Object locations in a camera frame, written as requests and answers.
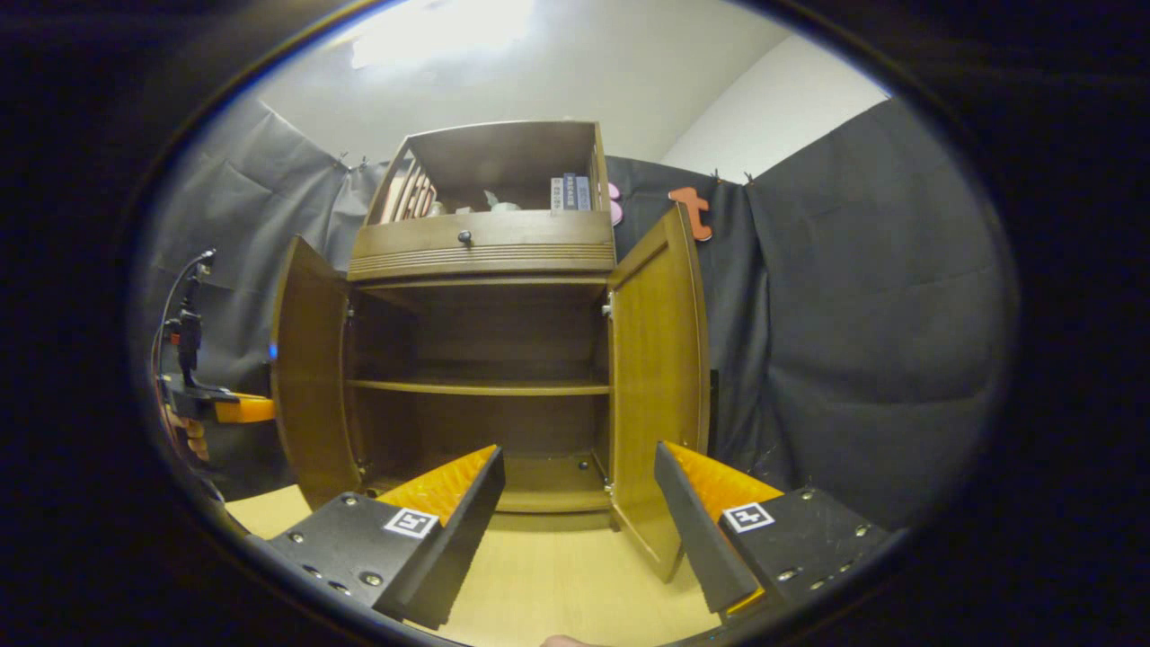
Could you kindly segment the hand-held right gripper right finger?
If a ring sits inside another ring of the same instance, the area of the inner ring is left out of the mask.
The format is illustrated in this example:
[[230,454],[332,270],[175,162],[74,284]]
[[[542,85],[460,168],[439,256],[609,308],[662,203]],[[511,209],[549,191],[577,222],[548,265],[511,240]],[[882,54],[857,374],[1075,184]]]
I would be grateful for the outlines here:
[[833,590],[890,532],[829,492],[784,492],[699,452],[657,445],[654,478],[711,613],[777,614]]

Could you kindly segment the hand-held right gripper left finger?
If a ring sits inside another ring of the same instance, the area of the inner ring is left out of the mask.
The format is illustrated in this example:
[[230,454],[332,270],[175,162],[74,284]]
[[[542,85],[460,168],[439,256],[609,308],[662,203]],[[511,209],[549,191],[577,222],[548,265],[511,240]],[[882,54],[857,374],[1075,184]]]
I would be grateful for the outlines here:
[[438,629],[505,482],[504,450],[491,445],[379,496],[342,492],[274,536],[268,553],[342,603]]

